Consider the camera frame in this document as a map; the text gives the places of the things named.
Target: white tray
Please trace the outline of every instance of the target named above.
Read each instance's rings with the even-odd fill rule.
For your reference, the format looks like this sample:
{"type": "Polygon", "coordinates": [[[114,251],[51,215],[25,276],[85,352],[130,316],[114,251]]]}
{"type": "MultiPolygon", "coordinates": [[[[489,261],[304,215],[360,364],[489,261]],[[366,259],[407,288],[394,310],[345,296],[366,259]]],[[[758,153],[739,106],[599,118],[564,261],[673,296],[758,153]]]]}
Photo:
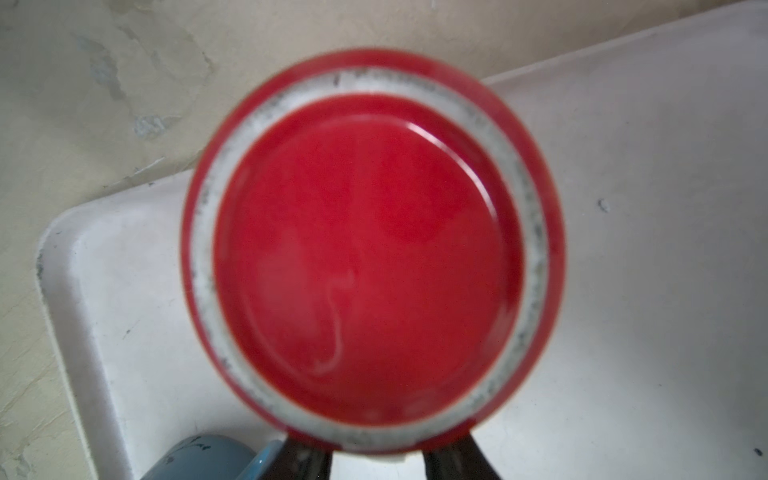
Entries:
{"type": "MultiPolygon", "coordinates": [[[[768,4],[488,80],[560,190],[569,269],[533,376],[475,437],[502,478],[768,477],[768,4]]],[[[38,276],[99,478],[198,432],[279,435],[229,392],[182,297],[188,172],[62,214],[38,276]]],[[[333,477],[424,478],[419,456],[333,477]]]]}

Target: blue object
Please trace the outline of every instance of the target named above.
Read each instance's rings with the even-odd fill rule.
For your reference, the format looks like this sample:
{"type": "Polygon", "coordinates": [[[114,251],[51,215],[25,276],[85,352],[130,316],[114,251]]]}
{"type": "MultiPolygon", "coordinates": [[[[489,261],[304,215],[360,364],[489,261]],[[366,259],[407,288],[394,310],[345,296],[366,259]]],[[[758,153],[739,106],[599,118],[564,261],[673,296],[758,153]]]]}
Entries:
{"type": "Polygon", "coordinates": [[[177,443],[141,480],[255,480],[274,460],[280,441],[259,455],[222,435],[197,435],[177,443]]]}

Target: red rim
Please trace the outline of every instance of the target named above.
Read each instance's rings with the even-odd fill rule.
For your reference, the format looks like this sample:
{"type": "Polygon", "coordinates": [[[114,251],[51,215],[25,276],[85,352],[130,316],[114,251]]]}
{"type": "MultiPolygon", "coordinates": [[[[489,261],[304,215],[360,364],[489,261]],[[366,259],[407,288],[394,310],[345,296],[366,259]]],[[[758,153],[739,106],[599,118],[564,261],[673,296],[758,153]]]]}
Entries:
{"type": "Polygon", "coordinates": [[[498,408],[523,382],[530,373],[536,359],[541,355],[548,337],[550,336],[554,319],[557,315],[564,282],[564,228],[561,219],[559,202],[546,168],[535,143],[520,121],[509,111],[506,105],[490,90],[482,86],[475,79],[436,61],[407,54],[398,51],[387,50],[355,50],[342,51],[314,58],[271,78],[264,85],[249,94],[240,105],[223,122],[219,130],[213,136],[200,160],[200,164],[192,179],[184,208],[184,218],[181,232],[181,265],[187,304],[190,308],[192,319],[200,341],[203,343],[207,354],[214,362],[218,371],[229,384],[230,388],[253,410],[268,419],[279,428],[288,430],[289,433],[305,442],[325,448],[335,449],[337,445],[329,445],[325,442],[308,437],[302,432],[295,431],[284,425],[278,419],[267,414],[254,402],[227,374],[221,361],[211,348],[202,328],[197,308],[195,306],[190,275],[190,228],[194,215],[194,208],[203,179],[206,177],[214,158],[217,156],[224,141],[232,134],[240,122],[255,108],[262,104],[278,91],[288,85],[312,77],[318,74],[354,67],[383,67],[399,71],[405,71],[429,78],[451,88],[472,103],[481,108],[507,135],[520,154],[531,178],[536,186],[541,205],[545,215],[545,224],[548,235],[549,271],[547,294],[542,310],[541,321],[534,339],[525,357],[518,366],[515,374],[506,383],[504,389],[486,404],[476,415],[465,420],[460,425],[434,438],[425,440],[416,445],[416,448],[430,449],[457,439],[464,435],[474,424],[483,420],[498,408]]]}

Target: red cup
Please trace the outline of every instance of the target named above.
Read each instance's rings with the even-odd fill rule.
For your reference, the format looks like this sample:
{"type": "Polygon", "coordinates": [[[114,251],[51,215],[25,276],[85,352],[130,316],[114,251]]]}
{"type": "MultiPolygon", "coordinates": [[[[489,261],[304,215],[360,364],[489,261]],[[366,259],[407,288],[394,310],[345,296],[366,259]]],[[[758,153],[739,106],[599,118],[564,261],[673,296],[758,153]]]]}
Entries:
{"type": "Polygon", "coordinates": [[[564,228],[534,141],[489,89],[400,51],[258,87],[207,146],[181,235],[205,350],[303,445],[446,448],[531,371],[564,228]]]}

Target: beige floor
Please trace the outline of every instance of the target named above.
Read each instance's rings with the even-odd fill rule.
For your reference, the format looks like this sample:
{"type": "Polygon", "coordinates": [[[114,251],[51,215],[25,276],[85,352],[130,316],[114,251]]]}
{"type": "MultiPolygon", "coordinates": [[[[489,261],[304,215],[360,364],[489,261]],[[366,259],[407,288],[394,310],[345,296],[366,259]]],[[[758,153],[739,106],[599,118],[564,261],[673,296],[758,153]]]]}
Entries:
{"type": "Polygon", "coordinates": [[[88,477],[33,284],[41,232],[190,165],[267,75],[385,45],[484,77],[721,3],[0,0],[0,480],[88,477]]]}

